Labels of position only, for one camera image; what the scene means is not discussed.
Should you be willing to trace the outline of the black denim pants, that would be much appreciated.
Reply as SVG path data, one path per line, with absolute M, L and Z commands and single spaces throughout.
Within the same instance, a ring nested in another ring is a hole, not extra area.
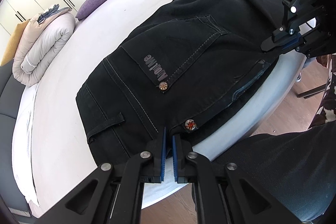
M 283 0 L 173 0 L 105 57 L 76 96 L 96 164 L 118 165 L 166 128 L 197 144 L 245 103 L 279 50 Z

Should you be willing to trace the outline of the black metal chair leg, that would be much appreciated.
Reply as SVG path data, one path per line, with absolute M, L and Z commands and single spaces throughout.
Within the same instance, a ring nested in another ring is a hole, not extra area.
M 310 89 L 310 90 L 307 90 L 303 93 L 300 93 L 300 94 L 297 94 L 297 98 L 303 98 L 303 99 L 308 99 L 310 97 L 313 97 L 321 92 L 324 92 L 325 88 L 326 88 L 326 85 L 327 84 L 323 84 L 323 85 L 320 85 L 316 88 L 313 88 L 313 89 Z

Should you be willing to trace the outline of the brown patterned cloth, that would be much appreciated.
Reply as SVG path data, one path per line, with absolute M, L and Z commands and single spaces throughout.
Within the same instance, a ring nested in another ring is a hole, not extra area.
M 335 54 L 331 55 L 329 78 L 315 117 L 318 125 L 335 121 Z

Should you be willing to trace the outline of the grey upholstered headboard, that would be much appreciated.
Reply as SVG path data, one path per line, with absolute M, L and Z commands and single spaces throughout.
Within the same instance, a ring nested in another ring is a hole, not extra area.
M 19 104 L 25 86 L 12 73 L 13 62 L 1 67 L 1 197 L 11 212 L 30 217 L 30 208 L 15 182 L 11 145 Z

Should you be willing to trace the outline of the folded beige duvet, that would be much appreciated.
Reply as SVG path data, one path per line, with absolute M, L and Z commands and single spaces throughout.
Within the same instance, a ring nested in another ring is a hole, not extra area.
M 76 19 L 70 7 L 59 7 L 59 12 L 37 22 L 39 13 L 33 16 L 18 44 L 13 61 L 13 76 L 21 84 L 38 83 L 56 55 L 72 36 Z

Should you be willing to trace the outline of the purple cushion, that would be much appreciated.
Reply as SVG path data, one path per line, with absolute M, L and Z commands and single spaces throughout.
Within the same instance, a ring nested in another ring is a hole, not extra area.
M 99 6 L 101 6 L 107 0 L 86 0 L 78 10 L 75 18 L 82 20 L 92 14 Z

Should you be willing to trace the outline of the folded blue garment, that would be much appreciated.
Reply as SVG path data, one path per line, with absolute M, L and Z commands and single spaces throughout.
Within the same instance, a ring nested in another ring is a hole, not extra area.
M 53 5 L 51 8 L 40 14 L 37 18 L 37 22 L 41 24 L 45 19 L 59 12 L 59 4 Z

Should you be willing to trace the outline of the yellow pillow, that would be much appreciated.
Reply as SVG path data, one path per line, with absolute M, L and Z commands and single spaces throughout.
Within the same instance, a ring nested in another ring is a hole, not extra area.
M 18 48 L 18 44 L 22 37 L 23 31 L 28 25 L 30 20 L 25 20 L 22 23 L 18 23 L 14 28 L 14 32 L 11 34 L 8 42 L 6 43 L 4 52 L 1 57 L 1 67 L 9 63 L 15 56 L 15 53 Z

